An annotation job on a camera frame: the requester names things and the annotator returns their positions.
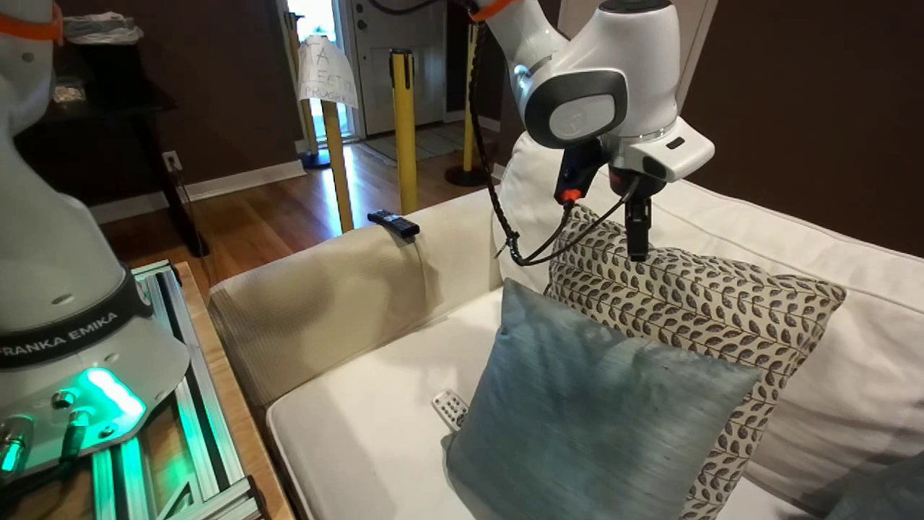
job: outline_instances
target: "hardwood floor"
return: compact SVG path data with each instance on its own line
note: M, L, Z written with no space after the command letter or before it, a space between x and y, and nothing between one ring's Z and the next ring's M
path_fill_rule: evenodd
M460 152L420 161L420 208L467 192L446 182L454 163ZM355 226L366 226L369 210L401 208L395 163L379 152L348 146L348 175ZM329 171L190 202L189 210L212 246L207 257L184 250L166 210L109 223L104 234L130 266L189 260L203 289L340 234Z

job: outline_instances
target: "wire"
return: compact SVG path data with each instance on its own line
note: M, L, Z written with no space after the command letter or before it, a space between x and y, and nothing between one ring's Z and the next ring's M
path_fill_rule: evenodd
M467 110L472 110L472 122L473 122L472 127L473 127L473 143L480 149L480 161L483 161L485 171L492 171L488 152L485 152L485 133L483 133L480 111L477 111L477 97L480 97L477 96L477 72L480 72L480 62L483 62L483 44L485 44L485 25L480 22L477 25L473 57L472 57ZM485 175L485 184L488 184L495 217L498 217L498 223L499 223L499 227L505 234L505 246L502 247L511 247L511 260L518 266L544 266L544 263L553 263L560 254L571 250L579 241L583 241L602 223L606 223L625 205L626 195L632 195L638 189L642 182L632 182L632 188L606 214L602 214L594 223L580 227L571 241L560 246L558 250L553 250L545 257L541 257L541 254L548 250L560 239L560 234L571 223L576 205L563 205L563 217L560 217L558 227L545 236L545 241L537 250L522 257L521 254L521 234L515 231L515 226L509 223L509 217L505 217L505 210L499 205L498 184L495 184L492 174Z
M437 0L423 0L417 5L407 5L407 7L392 7L392 5L384 5L381 0L369 0L372 7L384 12L384 15L392 15L392 18L404 18L404 15L414 15L414 12L423 12L428 5L433 5Z

